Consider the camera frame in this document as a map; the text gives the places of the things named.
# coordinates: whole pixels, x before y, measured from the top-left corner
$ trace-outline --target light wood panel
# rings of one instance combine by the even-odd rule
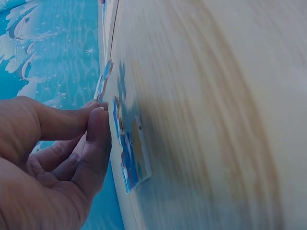
[[[125,194],[111,118],[126,229],[306,229],[306,54],[305,0],[121,0],[106,98],[153,168]]]

